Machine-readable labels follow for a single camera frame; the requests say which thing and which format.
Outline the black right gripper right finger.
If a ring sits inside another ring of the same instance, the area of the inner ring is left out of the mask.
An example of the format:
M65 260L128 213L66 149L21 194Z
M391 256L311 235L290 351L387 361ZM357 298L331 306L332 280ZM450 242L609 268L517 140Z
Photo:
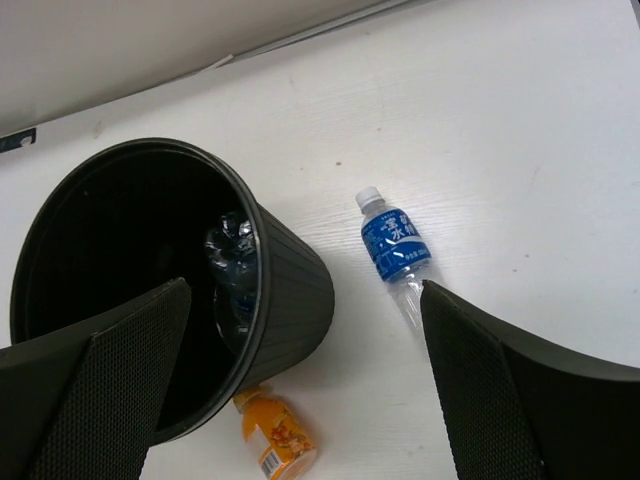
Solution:
M460 479L636 479L639 370L425 281L424 336Z

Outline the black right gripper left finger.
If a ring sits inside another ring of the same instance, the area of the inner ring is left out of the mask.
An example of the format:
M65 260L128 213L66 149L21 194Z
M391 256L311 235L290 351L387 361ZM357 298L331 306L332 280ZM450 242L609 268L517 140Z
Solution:
M179 278L2 349L2 478L138 478L190 305Z

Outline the blue label clear bottle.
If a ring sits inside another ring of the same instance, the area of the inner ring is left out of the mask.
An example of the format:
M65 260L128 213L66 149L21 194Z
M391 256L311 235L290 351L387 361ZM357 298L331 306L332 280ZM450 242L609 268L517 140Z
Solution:
M410 216L390 205L377 188L356 195L363 215L361 238L375 269L412 333L424 335L420 311L423 281L432 255Z

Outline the Aquafina clear plastic bottle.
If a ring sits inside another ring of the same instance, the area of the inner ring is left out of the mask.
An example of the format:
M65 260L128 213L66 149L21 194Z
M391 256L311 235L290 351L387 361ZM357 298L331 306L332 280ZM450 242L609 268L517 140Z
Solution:
M243 211L223 214L206 232L204 251L215 279L213 314L217 330L233 353L248 338L258 294L257 247Z

